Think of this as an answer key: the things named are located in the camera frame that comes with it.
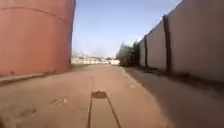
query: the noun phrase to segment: building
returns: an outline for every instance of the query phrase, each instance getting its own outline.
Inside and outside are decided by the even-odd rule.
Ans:
[[[70,67],[75,0],[0,0],[0,75]]]

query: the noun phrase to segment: concrete ground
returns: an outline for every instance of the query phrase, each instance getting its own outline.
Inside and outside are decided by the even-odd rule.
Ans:
[[[107,98],[91,98],[92,91]],[[135,69],[86,66],[0,86],[0,128],[223,128],[224,103]]]

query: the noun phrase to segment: pink wall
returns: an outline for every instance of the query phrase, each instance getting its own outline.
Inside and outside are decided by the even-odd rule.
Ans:
[[[73,0],[0,0],[0,75],[70,67]]]

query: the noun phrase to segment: red wall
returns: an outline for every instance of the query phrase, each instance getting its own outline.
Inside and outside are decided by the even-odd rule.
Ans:
[[[0,0],[0,75],[70,67],[73,0]]]

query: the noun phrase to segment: dirt ground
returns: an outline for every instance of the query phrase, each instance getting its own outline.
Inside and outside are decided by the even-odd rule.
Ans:
[[[107,98],[91,98],[92,91]],[[0,86],[0,128],[223,128],[224,102],[135,69],[86,66]]]

